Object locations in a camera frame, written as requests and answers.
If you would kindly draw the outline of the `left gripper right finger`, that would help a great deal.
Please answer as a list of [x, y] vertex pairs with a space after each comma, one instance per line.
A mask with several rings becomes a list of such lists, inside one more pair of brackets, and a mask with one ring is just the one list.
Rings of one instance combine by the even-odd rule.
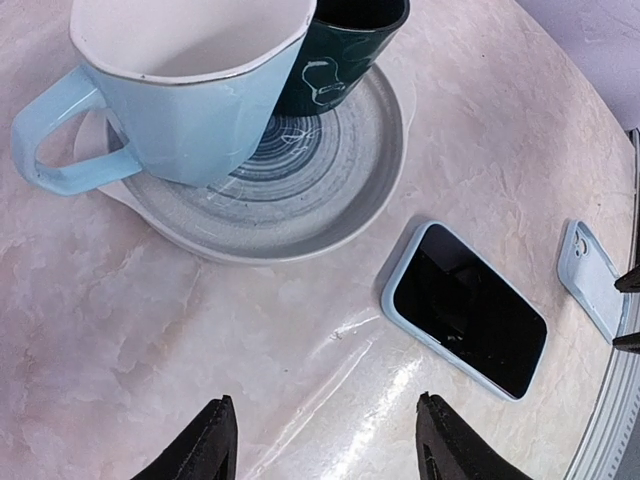
[[440, 396], [417, 402], [416, 450], [421, 479], [530, 480], [502, 458]]

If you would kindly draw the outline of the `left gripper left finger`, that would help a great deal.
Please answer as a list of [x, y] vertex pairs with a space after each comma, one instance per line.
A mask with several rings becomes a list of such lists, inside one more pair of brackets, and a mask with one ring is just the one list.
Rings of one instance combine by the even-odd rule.
[[212, 399], [134, 479], [236, 478], [237, 420], [229, 395]]

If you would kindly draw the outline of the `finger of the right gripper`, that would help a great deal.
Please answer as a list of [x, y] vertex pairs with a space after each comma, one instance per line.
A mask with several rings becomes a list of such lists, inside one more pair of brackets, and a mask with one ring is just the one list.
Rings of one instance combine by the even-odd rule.
[[619, 336], [613, 339], [612, 345], [615, 349], [627, 353], [640, 354], [640, 333], [633, 333]]
[[635, 267], [614, 283], [615, 288], [622, 293], [640, 292], [640, 267]]

